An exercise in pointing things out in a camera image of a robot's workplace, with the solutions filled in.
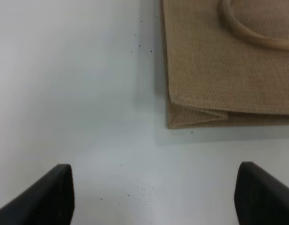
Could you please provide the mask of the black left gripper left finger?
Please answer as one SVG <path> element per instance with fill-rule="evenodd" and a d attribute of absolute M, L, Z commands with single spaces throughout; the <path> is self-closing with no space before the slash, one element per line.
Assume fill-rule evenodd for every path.
<path fill-rule="evenodd" d="M 59 164 L 0 209 L 0 225 L 69 225 L 74 183 L 69 164 Z"/>

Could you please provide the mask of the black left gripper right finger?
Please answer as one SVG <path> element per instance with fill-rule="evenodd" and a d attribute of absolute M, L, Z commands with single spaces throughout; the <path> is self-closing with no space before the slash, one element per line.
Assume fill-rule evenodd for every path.
<path fill-rule="evenodd" d="M 253 162 L 240 164 L 234 204 L 240 225 L 289 225 L 289 187 Z"/>

